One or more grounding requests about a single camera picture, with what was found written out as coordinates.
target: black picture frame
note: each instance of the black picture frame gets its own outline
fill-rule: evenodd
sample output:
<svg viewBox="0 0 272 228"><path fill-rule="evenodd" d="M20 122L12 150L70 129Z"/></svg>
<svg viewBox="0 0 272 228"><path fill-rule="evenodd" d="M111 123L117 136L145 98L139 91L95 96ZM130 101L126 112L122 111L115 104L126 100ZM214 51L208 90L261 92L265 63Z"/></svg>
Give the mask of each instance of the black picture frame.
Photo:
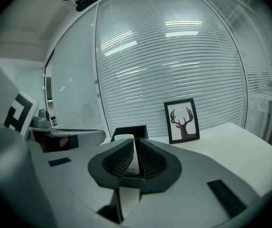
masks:
<svg viewBox="0 0 272 228"><path fill-rule="evenodd" d="M190 102L191 106L192 106L193 112L191 112L191 114L193 115L193 120L195 121L196 135L192 136L192 137L189 137L189 138L186 138L186 139L173 140L173 138L172 138L172 129L171 129L171 119L170 119L170 115L169 115L169 105L179 105L179 104L183 104L183 103L187 103L187 102ZM165 102L164 103L164 109L165 109L165 114L166 114L166 121L167 121L167 126L168 126L169 143L170 144L173 144L173 143L185 143L185 142L200 139L197 112L196 112L195 103L194 103L193 98L179 100L179 101Z"/></svg>

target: table leg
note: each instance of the table leg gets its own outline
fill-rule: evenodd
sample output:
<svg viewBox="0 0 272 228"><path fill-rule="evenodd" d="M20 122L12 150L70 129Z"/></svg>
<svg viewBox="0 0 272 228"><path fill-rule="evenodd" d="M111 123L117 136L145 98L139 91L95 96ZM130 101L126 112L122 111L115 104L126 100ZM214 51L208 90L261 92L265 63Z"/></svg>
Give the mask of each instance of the table leg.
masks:
<svg viewBox="0 0 272 228"><path fill-rule="evenodd" d="M271 118L270 118L270 123L269 123L269 127L268 127L268 132L267 132L267 135L266 135L266 137L265 137L265 141L266 141L266 142L269 141L271 132L272 132L272 109L271 109Z"/></svg>

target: open black box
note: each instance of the open black box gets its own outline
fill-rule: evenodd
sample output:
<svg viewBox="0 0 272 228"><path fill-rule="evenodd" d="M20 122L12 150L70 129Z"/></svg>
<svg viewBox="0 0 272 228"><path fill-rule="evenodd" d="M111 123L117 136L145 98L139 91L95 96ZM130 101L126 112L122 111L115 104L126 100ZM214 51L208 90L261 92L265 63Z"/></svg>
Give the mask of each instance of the open black box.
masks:
<svg viewBox="0 0 272 228"><path fill-rule="evenodd" d="M113 133L112 141L115 141L115 136L120 134L132 134L134 135L135 139L135 145L136 145L136 151L139 154L139 141L140 139L148 139L149 136L147 134L147 128L146 125L142 126L133 126L133 127L117 127L115 132Z"/></svg>

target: antler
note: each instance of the antler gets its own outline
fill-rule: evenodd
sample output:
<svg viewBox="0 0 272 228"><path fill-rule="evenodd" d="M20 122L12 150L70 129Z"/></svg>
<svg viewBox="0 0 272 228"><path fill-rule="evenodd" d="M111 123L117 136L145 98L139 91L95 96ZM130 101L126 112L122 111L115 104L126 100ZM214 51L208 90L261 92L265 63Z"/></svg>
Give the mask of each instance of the antler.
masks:
<svg viewBox="0 0 272 228"><path fill-rule="evenodd" d="M173 123L173 124L181 125L179 120L178 120L178 122L175 122L176 116L174 115L174 111L175 111L175 110L173 110L173 111L170 113L170 122Z"/></svg>
<svg viewBox="0 0 272 228"><path fill-rule="evenodd" d="M193 116L193 113L192 113L191 110L189 110L187 107L186 107L186 109L187 109L187 112L188 112L189 120L185 124L188 124L189 122L191 122L194 119L194 116Z"/></svg>

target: deer head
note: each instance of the deer head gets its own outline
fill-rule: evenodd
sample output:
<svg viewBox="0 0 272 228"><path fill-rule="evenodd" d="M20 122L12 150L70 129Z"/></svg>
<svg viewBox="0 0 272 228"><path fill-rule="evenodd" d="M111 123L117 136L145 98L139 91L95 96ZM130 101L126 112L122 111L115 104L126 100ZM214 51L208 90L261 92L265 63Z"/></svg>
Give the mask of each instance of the deer head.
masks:
<svg viewBox="0 0 272 228"><path fill-rule="evenodd" d="M181 124L180 120L178 120L178 122L175 122L175 118L176 118L176 116L174 115L175 110L173 110L170 113L170 122L173 124L177 124L176 127L180 129L182 139L188 138L187 124L190 123L194 119L192 111L189 110L187 107L186 107L186 111L188 113L189 120L186 121L185 118L183 117L184 124Z"/></svg>

